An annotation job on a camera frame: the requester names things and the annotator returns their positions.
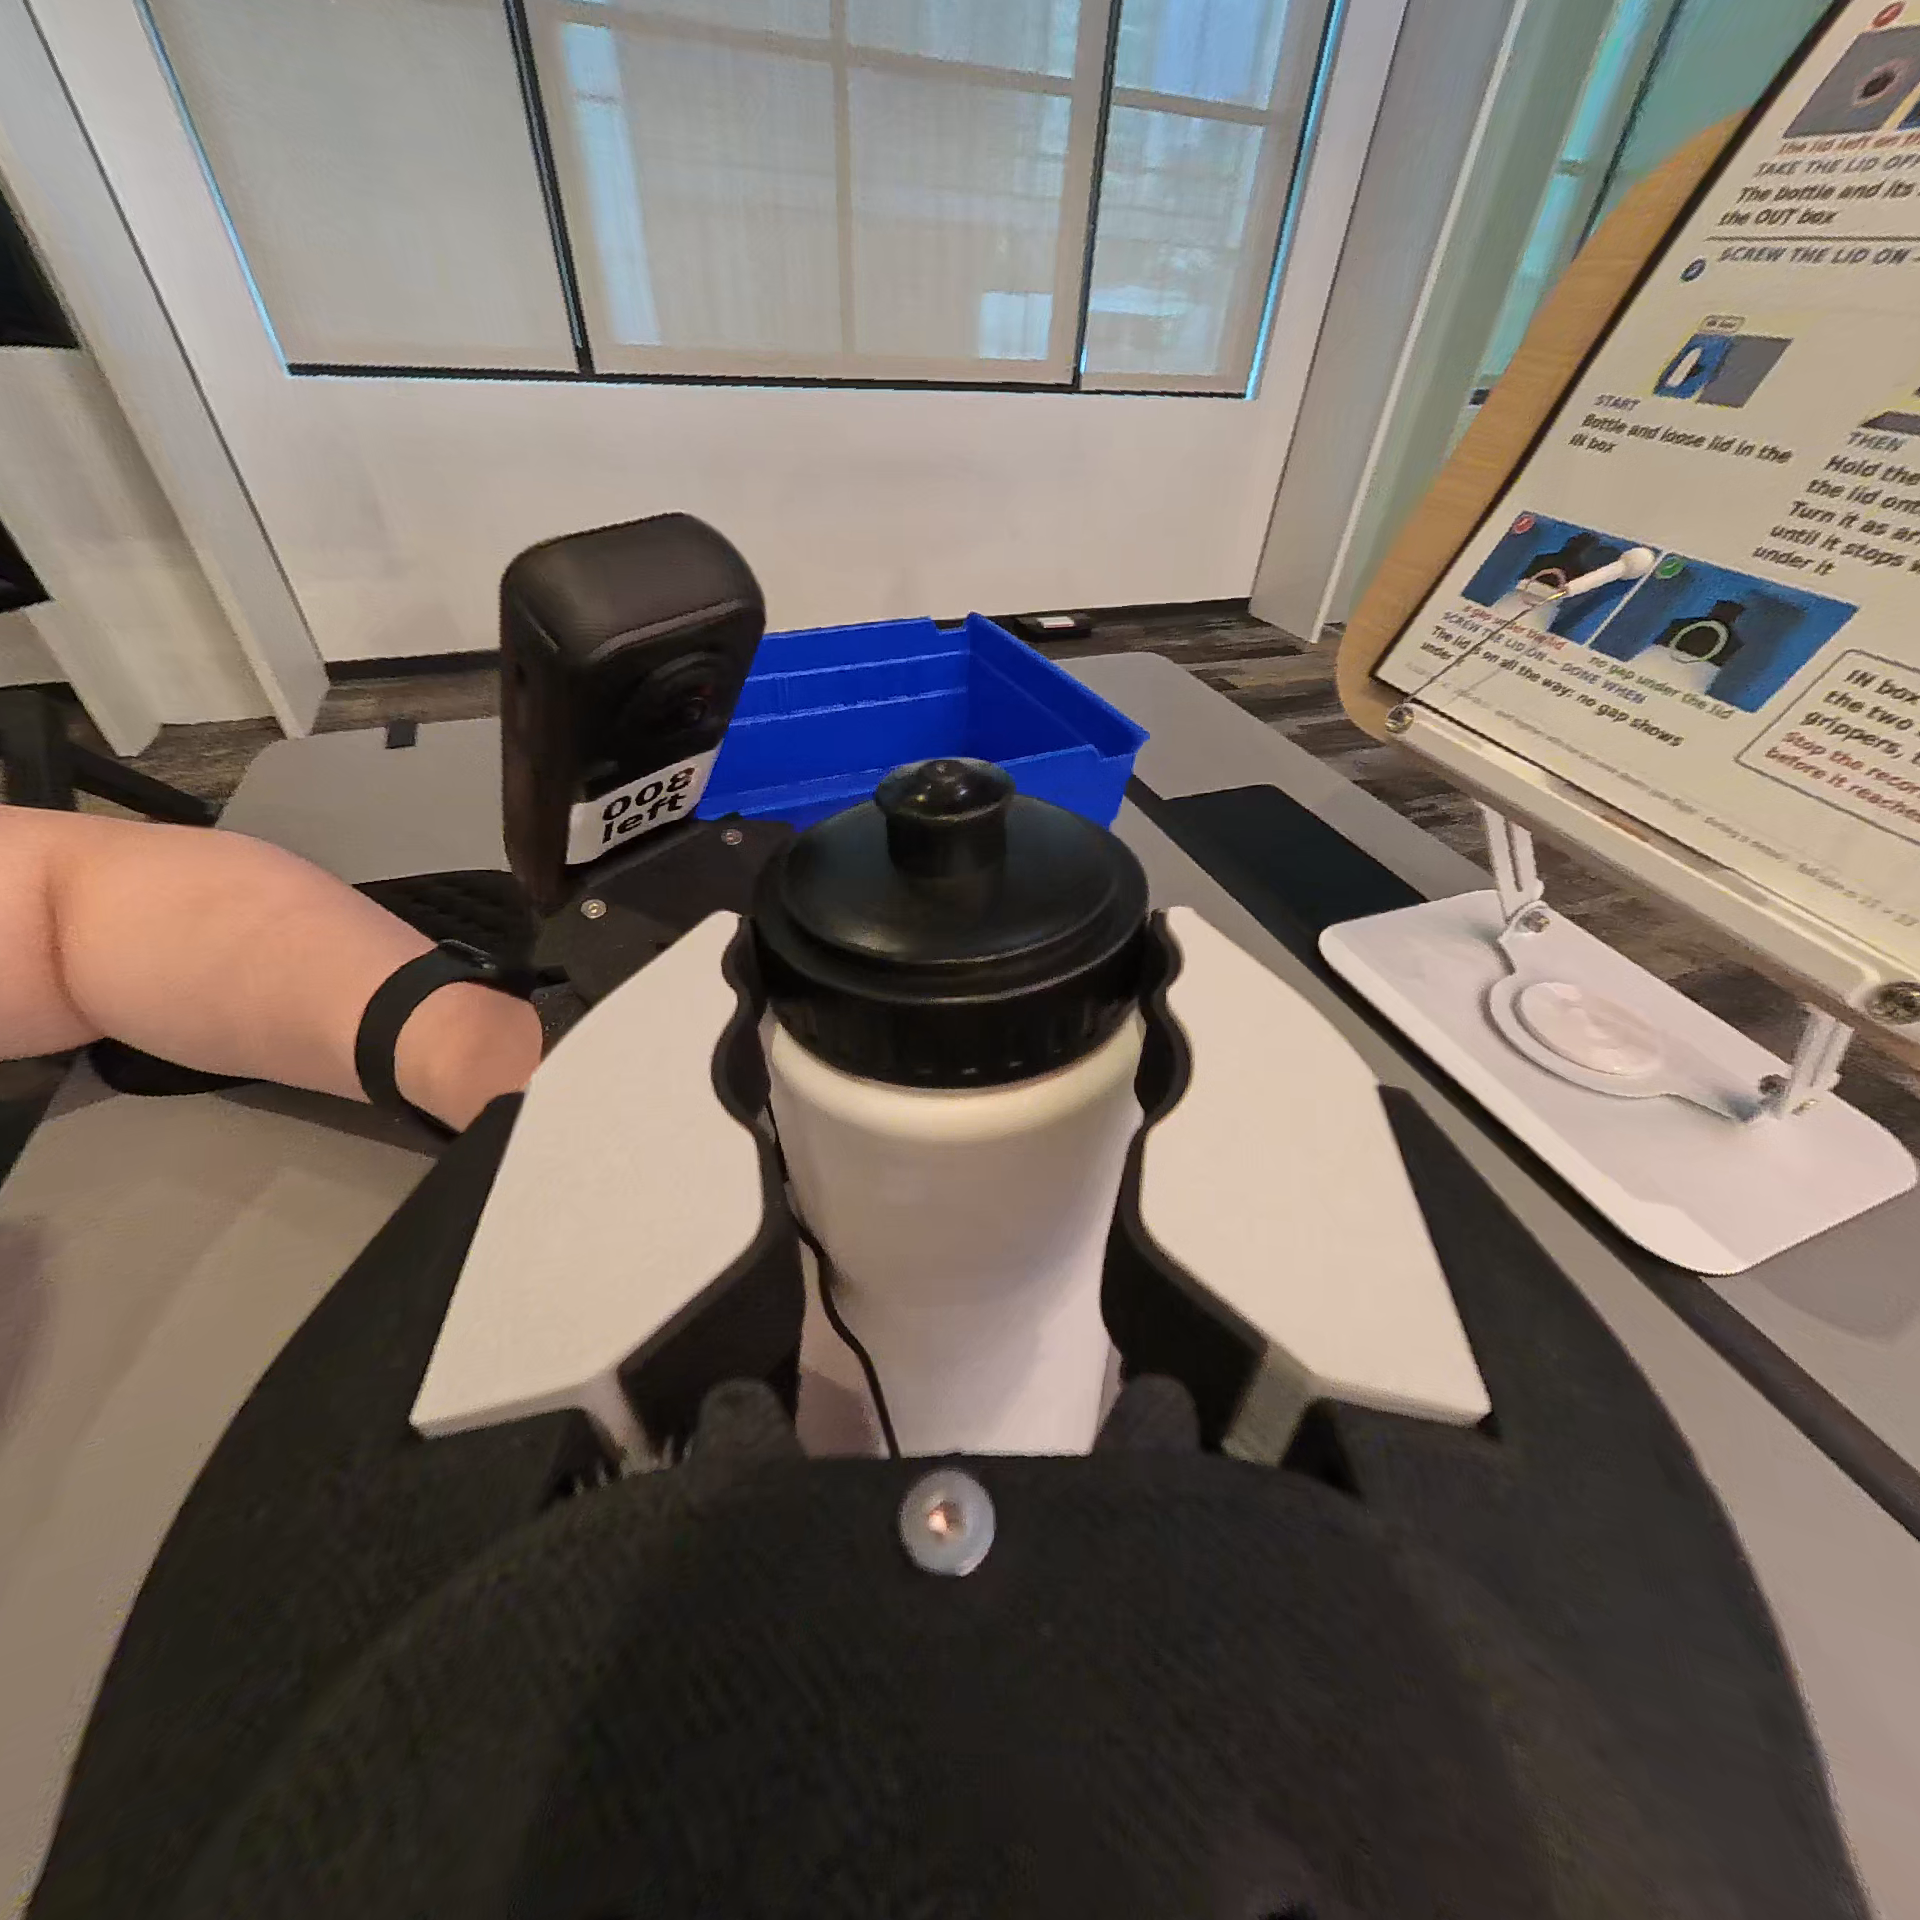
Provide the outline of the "white plastic bottle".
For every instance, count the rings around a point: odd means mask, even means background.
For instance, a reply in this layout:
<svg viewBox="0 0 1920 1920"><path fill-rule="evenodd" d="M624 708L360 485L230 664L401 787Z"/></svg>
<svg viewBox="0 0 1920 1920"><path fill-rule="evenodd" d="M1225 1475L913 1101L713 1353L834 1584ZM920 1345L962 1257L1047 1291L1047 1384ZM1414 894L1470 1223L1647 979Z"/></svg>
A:
<svg viewBox="0 0 1920 1920"><path fill-rule="evenodd" d="M981 1091L888 1087L759 1027L807 1261L812 1456L1084 1456L1118 1355L1098 1287L1145 1023Z"/></svg>

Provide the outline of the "large window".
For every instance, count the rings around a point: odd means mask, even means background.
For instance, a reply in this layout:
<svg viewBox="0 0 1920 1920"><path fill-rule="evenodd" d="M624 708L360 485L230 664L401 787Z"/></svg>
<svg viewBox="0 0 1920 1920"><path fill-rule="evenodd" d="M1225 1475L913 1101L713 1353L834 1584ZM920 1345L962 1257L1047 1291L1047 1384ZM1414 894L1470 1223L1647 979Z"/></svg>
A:
<svg viewBox="0 0 1920 1920"><path fill-rule="evenodd" d="M301 375L1246 396L1342 5L138 5Z"/></svg>

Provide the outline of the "instruction board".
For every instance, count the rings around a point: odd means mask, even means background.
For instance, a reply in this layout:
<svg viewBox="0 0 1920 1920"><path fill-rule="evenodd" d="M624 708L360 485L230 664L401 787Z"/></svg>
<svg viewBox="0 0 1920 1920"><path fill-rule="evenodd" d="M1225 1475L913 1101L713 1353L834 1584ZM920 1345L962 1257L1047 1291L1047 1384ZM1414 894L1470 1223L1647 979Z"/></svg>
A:
<svg viewBox="0 0 1920 1920"><path fill-rule="evenodd" d="M1334 684L1916 1063L1916 5L1829 5L1543 301Z"/></svg>

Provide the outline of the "black wristband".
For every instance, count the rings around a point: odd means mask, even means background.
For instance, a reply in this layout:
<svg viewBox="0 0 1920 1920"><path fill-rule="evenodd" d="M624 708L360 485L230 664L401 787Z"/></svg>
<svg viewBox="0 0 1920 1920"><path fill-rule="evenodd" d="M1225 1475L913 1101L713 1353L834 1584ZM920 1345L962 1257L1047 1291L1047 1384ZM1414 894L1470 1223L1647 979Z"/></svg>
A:
<svg viewBox="0 0 1920 1920"><path fill-rule="evenodd" d="M432 943L375 987L351 1037L351 1069L368 1104L385 1115L418 1123L439 1140L454 1139L454 1129L399 1091L398 1047L413 1015L450 987L511 993L511 975L492 952L471 943Z"/></svg>

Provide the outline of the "person's left forearm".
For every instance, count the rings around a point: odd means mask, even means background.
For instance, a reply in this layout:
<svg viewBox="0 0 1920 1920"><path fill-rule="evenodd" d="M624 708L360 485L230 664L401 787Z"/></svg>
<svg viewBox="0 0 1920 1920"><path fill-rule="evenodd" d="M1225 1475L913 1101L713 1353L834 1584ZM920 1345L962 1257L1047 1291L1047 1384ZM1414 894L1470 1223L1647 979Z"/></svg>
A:
<svg viewBox="0 0 1920 1920"><path fill-rule="evenodd" d="M372 993L430 942L218 830L4 806L1 1053L119 1040L188 1069L360 1097Z"/></svg>

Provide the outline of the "blue plastic bin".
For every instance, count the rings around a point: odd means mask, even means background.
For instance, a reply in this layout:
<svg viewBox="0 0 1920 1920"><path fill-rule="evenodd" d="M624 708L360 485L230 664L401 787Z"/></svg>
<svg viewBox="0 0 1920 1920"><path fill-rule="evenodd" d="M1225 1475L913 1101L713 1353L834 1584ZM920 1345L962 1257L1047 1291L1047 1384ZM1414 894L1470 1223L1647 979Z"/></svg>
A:
<svg viewBox="0 0 1920 1920"><path fill-rule="evenodd" d="M982 614L770 630L696 815L807 828L928 759L1001 766L1017 790L1113 824L1146 731Z"/></svg>

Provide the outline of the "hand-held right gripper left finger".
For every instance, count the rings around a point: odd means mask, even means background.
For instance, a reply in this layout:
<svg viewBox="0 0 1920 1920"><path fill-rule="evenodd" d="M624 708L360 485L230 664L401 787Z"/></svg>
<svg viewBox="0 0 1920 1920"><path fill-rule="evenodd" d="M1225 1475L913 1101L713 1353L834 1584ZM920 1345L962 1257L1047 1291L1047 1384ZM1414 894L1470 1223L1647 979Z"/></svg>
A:
<svg viewBox="0 0 1920 1920"><path fill-rule="evenodd" d="M793 1419L807 1259L767 1095L751 927L714 911L534 1071L422 1368L420 1437L581 1413L640 1470L732 1381Z"/></svg>

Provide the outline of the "person's left hand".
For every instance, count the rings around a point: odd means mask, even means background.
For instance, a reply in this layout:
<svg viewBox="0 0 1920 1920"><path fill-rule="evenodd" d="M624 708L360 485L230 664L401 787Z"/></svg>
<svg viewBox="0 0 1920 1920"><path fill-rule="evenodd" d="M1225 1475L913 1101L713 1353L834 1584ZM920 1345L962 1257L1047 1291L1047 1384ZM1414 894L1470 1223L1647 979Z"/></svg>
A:
<svg viewBox="0 0 1920 1920"><path fill-rule="evenodd" d="M448 983L401 1019L392 1083L408 1108L460 1134L494 1100L525 1091L542 1053L530 1000L476 980Z"/></svg>

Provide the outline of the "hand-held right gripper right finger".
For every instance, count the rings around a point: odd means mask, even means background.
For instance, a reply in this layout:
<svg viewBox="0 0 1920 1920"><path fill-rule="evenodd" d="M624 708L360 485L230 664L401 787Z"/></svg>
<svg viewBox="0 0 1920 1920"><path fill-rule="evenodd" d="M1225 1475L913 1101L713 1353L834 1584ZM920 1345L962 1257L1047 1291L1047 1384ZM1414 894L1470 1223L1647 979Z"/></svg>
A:
<svg viewBox="0 0 1920 1920"><path fill-rule="evenodd" d="M1124 1379L1278 1463L1309 1408L1470 1431L1492 1396L1376 1071L1197 909L1146 927L1142 1123L1101 1265Z"/></svg>

